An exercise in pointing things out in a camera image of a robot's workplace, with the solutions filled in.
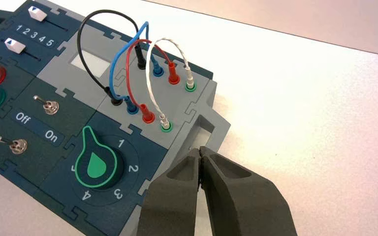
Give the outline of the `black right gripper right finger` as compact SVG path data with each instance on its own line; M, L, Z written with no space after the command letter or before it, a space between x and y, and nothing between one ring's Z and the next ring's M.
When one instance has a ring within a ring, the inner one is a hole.
M289 205L272 181L207 147L200 154L214 236L297 235Z

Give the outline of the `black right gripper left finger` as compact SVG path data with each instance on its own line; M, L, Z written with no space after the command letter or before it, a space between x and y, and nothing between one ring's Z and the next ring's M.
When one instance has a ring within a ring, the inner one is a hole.
M194 235L200 160L199 149L193 148L150 184L137 235Z

